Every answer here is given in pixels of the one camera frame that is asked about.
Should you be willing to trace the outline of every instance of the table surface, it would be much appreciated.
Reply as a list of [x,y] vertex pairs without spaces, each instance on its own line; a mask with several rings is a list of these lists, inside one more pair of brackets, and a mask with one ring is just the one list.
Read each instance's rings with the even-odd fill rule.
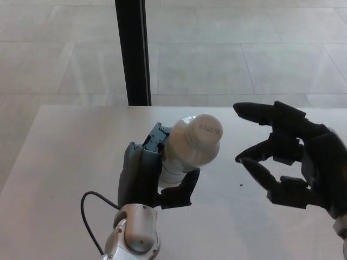
[[[347,141],[346,109],[306,109],[314,122]],[[267,139],[269,127],[236,116],[232,108],[43,106],[0,196],[0,259],[97,259],[80,213],[84,192],[117,200],[124,150],[141,143],[160,121],[172,126],[210,113],[222,122],[220,153],[202,168],[192,206],[158,208],[162,248],[157,259],[343,259],[333,220],[318,207],[272,205],[234,157]],[[300,176],[267,161],[272,173]],[[100,244],[112,231],[115,210],[86,200],[86,216]]]

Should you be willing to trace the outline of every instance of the robotic hand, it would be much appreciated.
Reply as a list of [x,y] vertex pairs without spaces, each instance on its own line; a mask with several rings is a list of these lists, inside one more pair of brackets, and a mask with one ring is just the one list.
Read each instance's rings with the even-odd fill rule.
[[[251,176],[267,190],[267,198],[278,205],[305,209],[324,208],[335,219],[333,228],[344,239],[347,259],[347,150],[338,135],[324,125],[308,121],[305,113],[279,101],[274,105],[236,103],[238,116],[272,127],[266,141],[252,146],[236,158]],[[292,165],[301,162],[305,180],[282,176],[280,181],[259,161]]]
[[118,186],[121,208],[99,260],[154,259],[160,250],[156,231],[156,206],[162,209],[191,205],[190,196],[200,175],[197,168],[188,172],[176,187],[158,193],[162,171],[162,150],[171,128],[157,123],[141,145],[131,142],[124,154]]

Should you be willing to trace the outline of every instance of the tiled floor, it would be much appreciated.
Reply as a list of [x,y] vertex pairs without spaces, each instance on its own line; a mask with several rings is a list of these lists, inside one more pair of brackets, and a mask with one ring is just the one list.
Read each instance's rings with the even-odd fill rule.
[[[347,107],[347,0],[146,11],[154,105]],[[127,104],[114,0],[0,0],[0,189],[41,104]]]

